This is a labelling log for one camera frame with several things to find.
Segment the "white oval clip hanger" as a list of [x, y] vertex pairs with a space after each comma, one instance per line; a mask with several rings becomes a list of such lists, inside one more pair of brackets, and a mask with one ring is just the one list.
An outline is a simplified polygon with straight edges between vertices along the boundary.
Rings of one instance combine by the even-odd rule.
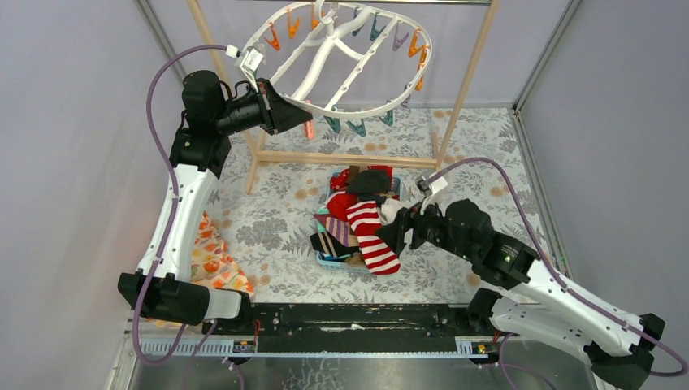
[[[278, 67], [286, 62], [311, 30], [318, 25], [312, 2], [315, 1], [291, 2], [282, 6], [257, 28], [245, 46], [240, 49], [256, 46], [264, 53], [264, 63], [257, 70], [256, 80], [264, 78], [271, 82], [271, 77]], [[322, 13], [327, 14], [332, 2], [320, 2], [323, 4]], [[364, 5], [379, 8], [371, 4]], [[346, 33], [341, 38], [348, 47], [359, 54], [365, 54], [390, 24], [391, 20], [385, 14], [398, 13], [379, 9], [381, 12], [378, 15], [369, 18], [360, 28]], [[357, 9], [340, 6], [334, 16], [334, 25], [340, 27], [352, 21], [358, 12]], [[418, 65], [425, 59], [426, 55], [421, 50], [425, 44], [423, 36], [415, 33], [414, 27], [404, 23], [397, 24], [379, 46], [376, 54], [370, 58], [361, 73], [350, 84], [348, 91], [334, 105], [334, 111], [364, 111], [380, 107], [397, 98], [409, 87], [410, 81], [418, 70]], [[287, 98], [297, 91], [318, 51], [317, 46], [305, 48], [279, 80], [271, 82], [277, 93]], [[357, 60], [344, 54], [338, 47], [334, 47], [327, 56], [318, 80], [306, 94], [305, 100], [319, 107], [326, 106], [357, 64]], [[416, 84], [412, 93], [422, 90], [424, 76], [421, 82]], [[411, 94], [399, 106], [407, 103]], [[394, 109], [371, 117], [384, 117]]]

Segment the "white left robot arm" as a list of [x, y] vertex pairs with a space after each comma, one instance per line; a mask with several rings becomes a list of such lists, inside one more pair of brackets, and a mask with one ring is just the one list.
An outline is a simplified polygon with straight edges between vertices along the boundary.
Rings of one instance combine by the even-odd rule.
[[251, 326], [247, 293], [191, 283], [194, 242], [231, 151], [229, 137], [252, 128], [277, 135], [313, 115], [277, 93], [268, 79], [246, 85], [244, 95], [233, 97], [213, 71], [195, 71], [183, 80], [184, 122], [163, 155], [171, 168], [156, 230], [136, 271], [118, 281], [138, 318], [187, 325], [220, 319], [234, 334]]

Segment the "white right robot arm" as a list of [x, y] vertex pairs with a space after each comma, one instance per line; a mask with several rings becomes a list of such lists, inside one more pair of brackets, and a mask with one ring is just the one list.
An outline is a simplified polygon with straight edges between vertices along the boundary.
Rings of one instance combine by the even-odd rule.
[[576, 284], [529, 245], [496, 231], [472, 201], [455, 201], [445, 211], [387, 201], [380, 216], [376, 235], [395, 251], [406, 247], [410, 232], [410, 249], [434, 245], [468, 261], [488, 283], [466, 312], [473, 333], [495, 329], [535, 338], [579, 358], [619, 389], [639, 389], [651, 376], [662, 318], [619, 309]]

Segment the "red white striped sock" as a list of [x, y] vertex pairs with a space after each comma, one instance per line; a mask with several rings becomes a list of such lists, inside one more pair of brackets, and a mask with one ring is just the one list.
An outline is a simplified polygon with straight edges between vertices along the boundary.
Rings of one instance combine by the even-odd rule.
[[363, 261], [371, 274], [397, 273], [401, 264], [392, 249], [376, 235], [383, 225], [374, 201], [360, 201], [346, 210], [347, 221], [354, 231]]

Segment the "pink clothes peg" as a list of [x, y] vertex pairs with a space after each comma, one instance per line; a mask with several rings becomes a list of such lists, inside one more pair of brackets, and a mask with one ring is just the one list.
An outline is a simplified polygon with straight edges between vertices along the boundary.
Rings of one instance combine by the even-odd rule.
[[304, 123], [304, 132], [308, 139], [313, 140], [315, 138], [314, 121], [312, 119]]

